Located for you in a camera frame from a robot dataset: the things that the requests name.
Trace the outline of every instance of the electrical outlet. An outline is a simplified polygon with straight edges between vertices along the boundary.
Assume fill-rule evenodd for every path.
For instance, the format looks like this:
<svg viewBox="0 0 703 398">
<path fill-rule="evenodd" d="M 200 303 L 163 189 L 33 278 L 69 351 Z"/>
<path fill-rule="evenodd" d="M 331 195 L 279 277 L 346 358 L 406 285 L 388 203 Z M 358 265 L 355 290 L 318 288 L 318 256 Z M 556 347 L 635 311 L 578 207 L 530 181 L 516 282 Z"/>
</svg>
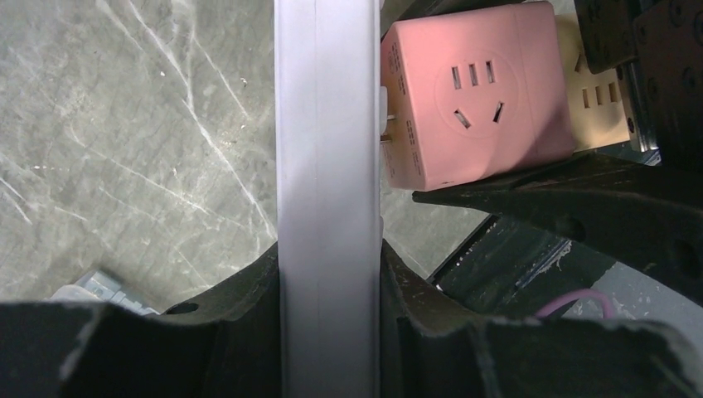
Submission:
<svg viewBox="0 0 703 398">
<path fill-rule="evenodd" d="M 381 43 L 392 187 L 430 191 L 572 154 L 547 2 L 396 22 Z"/>
<path fill-rule="evenodd" d="M 575 13 L 556 16 L 576 151 L 629 139 L 628 122 L 614 69 L 593 75 Z"/>
</svg>

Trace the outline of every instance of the pink wire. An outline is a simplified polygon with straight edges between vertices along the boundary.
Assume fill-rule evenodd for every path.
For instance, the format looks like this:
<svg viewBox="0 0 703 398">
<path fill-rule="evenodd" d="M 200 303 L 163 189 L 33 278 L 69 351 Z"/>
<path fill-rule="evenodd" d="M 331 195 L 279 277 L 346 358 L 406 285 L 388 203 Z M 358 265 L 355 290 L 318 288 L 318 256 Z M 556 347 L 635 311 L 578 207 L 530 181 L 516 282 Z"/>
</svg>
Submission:
<svg viewBox="0 0 703 398">
<path fill-rule="evenodd" d="M 603 319 L 613 317 L 613 303 L 610 302 L 610 298 L 606 294 L 593 289 L 574 290 L 573 292 L 559 296 L 550 301 L 546 306 L 542 307 L 541 310 L 537 311 L 535 316 L 538 318 L 548 317 L 554 311 L 564 307 L 566 304 L 581 299 L 594 299 L 598 301 L 600 303 L 600 308 L 603 310 Z"/>
</svg>

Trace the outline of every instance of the concrete floor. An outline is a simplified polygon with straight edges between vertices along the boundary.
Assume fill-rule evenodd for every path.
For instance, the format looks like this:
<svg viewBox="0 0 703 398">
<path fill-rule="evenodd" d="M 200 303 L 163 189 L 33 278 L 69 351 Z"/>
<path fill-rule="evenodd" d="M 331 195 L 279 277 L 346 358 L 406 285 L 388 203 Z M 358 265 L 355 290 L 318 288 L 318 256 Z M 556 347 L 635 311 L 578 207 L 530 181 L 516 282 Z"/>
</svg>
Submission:
<svg viewBox="0 0 703 398">
<path fill-rule="evenodd" d="M 609 269 L 593 289 L 610 297 L 614 318 L 666 323 L 687 338 L 698 357 L 703 358 L 703 308 L 688 298 L 620 263 Z M 601 318 L 602 313 L 593 300 L 582 299 L 564 317 L 594 319 Z"/>
<path fill-rule="evenodd" d="M 273 0 L 0 0 L 0 300 L 104 269 L 163 310 L 276 240 L 272 26 Z M 422 275 L 483 218 L 386 184 L 381 210 Z"/>
</svg>

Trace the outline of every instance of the pink power strip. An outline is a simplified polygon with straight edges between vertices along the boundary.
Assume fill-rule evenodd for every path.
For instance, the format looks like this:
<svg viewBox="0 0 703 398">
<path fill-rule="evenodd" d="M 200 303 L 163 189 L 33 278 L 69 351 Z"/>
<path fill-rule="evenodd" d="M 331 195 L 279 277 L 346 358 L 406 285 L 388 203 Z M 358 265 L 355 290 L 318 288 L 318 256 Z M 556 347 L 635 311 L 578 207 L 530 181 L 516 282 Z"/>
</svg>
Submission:
<svg viewBox="0 0 703 398">
<path fill-rule="evenodd" d="M 381 43 L 392 187 L 431 191 L 574 151 L 547 2 L 393 24 Z"/>
</svg>

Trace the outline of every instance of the beige power strip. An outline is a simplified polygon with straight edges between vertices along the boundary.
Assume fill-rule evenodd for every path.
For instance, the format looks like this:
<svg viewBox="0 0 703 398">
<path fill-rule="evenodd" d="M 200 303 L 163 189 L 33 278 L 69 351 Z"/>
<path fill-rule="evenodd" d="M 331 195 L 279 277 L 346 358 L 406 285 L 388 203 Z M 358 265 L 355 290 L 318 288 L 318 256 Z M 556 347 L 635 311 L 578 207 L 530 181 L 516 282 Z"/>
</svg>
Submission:
<svg viewBox="0 0 703 398">
<path fill-rule="evenodd" d="M 591 74 L 575 13 L 556 16 L 576 151 L 629 140 L 615 70 Z"/>
</svg>

